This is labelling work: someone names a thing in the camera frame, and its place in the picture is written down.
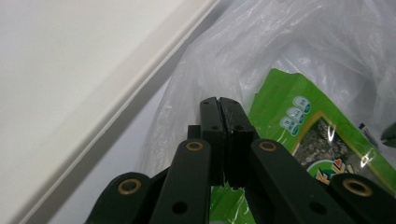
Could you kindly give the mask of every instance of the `green label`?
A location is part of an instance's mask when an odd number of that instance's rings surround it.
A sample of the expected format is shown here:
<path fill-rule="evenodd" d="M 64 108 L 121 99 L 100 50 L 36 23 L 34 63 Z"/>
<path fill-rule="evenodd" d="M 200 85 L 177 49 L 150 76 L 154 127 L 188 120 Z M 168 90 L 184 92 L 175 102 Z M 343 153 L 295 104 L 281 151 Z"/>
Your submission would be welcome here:
<path fill-rule="evenodd" d="M 281 143 L 313 178 L 329 184 L 337 174 L 363 175 L 396 195 L 393 167 L 303 75 L 272 69 L 249 119 L 259 136 Z M 254 223 L 244 192 L 227 186 L 213 188 L 210 220 Z"/>

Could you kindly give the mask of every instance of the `transparent plastic bag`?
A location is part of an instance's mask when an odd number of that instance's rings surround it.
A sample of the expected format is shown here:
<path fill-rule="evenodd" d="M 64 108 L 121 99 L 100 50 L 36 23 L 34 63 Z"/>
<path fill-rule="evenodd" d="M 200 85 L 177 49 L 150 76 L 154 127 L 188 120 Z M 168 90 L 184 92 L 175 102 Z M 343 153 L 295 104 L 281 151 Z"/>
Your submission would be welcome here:
<path fill-rule="evenodd" d="M 192 43 L 172 75 L 147 138 L 141 172 L 170 165 L 199 102 L 223 96 L 248 113 L 273 67 L 313 81 L 372 136 L 396 120 L 396 3 L 250 0 Z M 396 166 L 394 149 L 380 151 Z"/>

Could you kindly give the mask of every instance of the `white edge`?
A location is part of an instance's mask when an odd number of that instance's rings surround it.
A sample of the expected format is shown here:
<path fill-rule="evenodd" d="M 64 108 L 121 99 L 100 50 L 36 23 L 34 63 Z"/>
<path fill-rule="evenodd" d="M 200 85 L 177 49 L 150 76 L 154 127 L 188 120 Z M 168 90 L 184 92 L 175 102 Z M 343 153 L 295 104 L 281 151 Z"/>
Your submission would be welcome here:
<path fill-rule="evenodd" d="M 158 69 L 175 53 L 175 51 L 183 44 L 183 42 L 190 36 L 193 30 L 202 22 L 202 20 L 211 12 L 211 10 L 216 6 L 218 0 L 207 0 L 202 5 L 201 8 L 196 8 L 196 13 L 191 16 L 191 19 L 185 22 L 184 29 L 179 31 L 179 34 L 174 37 L 174 39 L 170 40 L 167 44 L 169 44 L 168 48 L 162 49 L 161 52 L 157 54 L 156 58 L 153 58 L 152 61 L 148 64 L 148 68 L 146 71 L 141 71 L 144 73 L 144 78 L 140 81 L 140 84 L 134 88 L 134 86 L 127 88 L 127 90 L 120 93 L 120 97 L 118 101 L 115 101 L 113 105 L 107 108 L 107 111 L 102 113 L 97 122 L 93 124 L 89 130 L 88 135 L 85 137 L 81 137 L 82 141 L 76 141 L 74 147 L 75 152 L 70 158 L 68 158 L 63 165 L 61 165 L 60 169 L 53 172 L 53 177 L 50 178 L 47 183 L 43 186 L 43 188 L 37 193 L 32 202 L 29 202 L 22 208 L 20 212 L 20 216 L 14 217 L 12 222 L 20 222 L 25 223 L 32 214 L 40 207 L 40 205 L 51 195 L 51 193 L 62 183 L 64 178 L 73 170 L 73 168 L 81 161 L 84 155 L 91 149 L 93 144 L 105 133 L 105 131 L 111 126 L 111 124 L 117 119 L 117 117 L 121 114 L 121 112 L 126 108 L 126 106 L 132 102 L 137 93 L 145 86 L 145 84 L 150 80 L 150 78 L 158 71 Z M 121 72 L 126 72 L 125 69 L 128 69 L 128 66 L 120 67 Z M 92 99 L 89 99 L 86 104 L 94 103 Z M 78 117 L 83 119 L 85 116 L 82 116 L 85 112 L 84 108 L 77 111 Z M 59 147 L 59 143 L 64 141 L 64 135 L 67 134 L 67 131 L 72 131 L 74 124 L 78 122 L 78 119 L 73 120 L 74 122 L 66 122 L 65 129 L 57 132 L 54 136 L 46 143 L 44 148 L 54 148 Z"/>

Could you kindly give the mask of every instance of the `hole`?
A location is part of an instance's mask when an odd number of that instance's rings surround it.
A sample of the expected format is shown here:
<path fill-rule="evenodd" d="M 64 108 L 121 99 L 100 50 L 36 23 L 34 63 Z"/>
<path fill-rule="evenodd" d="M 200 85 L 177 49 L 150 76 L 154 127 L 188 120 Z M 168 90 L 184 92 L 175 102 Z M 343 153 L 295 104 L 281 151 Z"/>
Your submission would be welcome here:
<path fill-rule="evenodd" d="M 350 192 L 362 197 L 370 197 L 373 194 L 373 190 L 369 186 L 357 179 L 345 179 L 343 186 Z"/>
<path fill-rule="evenodd" d="M 119 184 L 119 193 L 128 195 L 137 192 L 142 183 L 138 179 L 126 179 Z"/>
<path fill-rule="evenodd" d="M 204 145 L 202 145 L 202 143 L 200 143 L 200 142 L 189 142 L 186 145 L 186 148 L 190 151 L 198 151 L 198 150 L 201 150 L 202 148 L 204 148 Z"/>
<path fill-rule="evenodd" d="M 127 182 L 122 185 L 122 189 L 124 190 L 132 190 L 136 188 L 137 184 L 135 182 Z"/>
<path fill-rule="evenodd" d="M 310 203 L 309 207 L 312 209 L 312 211 L 314 211 L 320 215 L 326 215 L 326 213 L 327 213 L 326 207 L 320 203 L 315 203 L 315 202 Z"/>
<path fill-rule="evenodd" d="M 276 145 L 272 142 L 260 142 L 259 147 L 265 151 L 275 151 Z"/>
<path fill-rule="evenodd" d="M 244 130 L 244 126 L 242 126 L 242 125 L 236 125 L 236 126 L 235 126 L 235 129 L 236 129 L 237 131 L 242 131 L 242 130 Z"/>
<path fill-rule="evenodd" d="M 187 212 L 187 208 L 188 208 L 188 206 L 185 203 L 175 203 L 172 206 L 172 211 L 175 214 L 181 215 L 181 214 L 184 214 Z"/>
<path fill-rule="evenodd" d="M 360 185 L 358 183 L 350 183 L 350 187 L 355 189 L 355 190 L 358 190 L 358 191 L 365 191 L 364 186 L 362 186 L 362 185 Z"/>

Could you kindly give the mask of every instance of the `black plastic part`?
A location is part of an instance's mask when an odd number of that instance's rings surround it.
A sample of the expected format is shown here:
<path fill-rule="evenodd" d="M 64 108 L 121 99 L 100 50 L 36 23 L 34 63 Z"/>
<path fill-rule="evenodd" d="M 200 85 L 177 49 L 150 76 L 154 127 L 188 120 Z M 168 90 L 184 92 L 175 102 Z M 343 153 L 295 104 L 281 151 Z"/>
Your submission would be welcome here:
<path fill-rule="evenodd" d="M 248 182 L 250 144 L 258 135 L 238 102 L 220 98 L 219 104 L 227 132 L 225 177 L 231 187 L 242 188 Z"/>
<path fill-rule="evenodd" d="M 210 183 L 212 186 L 224 185 L 224 149 L 226 135 L 221 120 L 216 97 L 203 100 L 201 110 L 201 139 L 211 147 Z"/>
<path fill-rule="evenodd" d="M 99 196 L 85 223 L 143 223 L 145 217 L 149 216 L 144 206 L 149 182 L 146 175 L 138 173 L 114 178 Z"/>
<path fill-rule="evenodd" d="M 206 141 L 180 143 L 149 223 L 208 223 L 209 163 Z"/>
<path fill-rule="evenodd" d="M 274 223 L 355 223 L 281 144 L 258 139 L 251 149 L 249 163 L 261 185 L 248 188 L 266 192 L 276 209 Z"/>
<path fill-rule="evenodd" d="M 357 223 L 396 223 L 396 200 L 363 176 L 335 175 L 329 192 Z"/>
<path fill-rule="evenodd" d="M 201 138 L 201 125 L 189 125 L 187 139 Z"/>

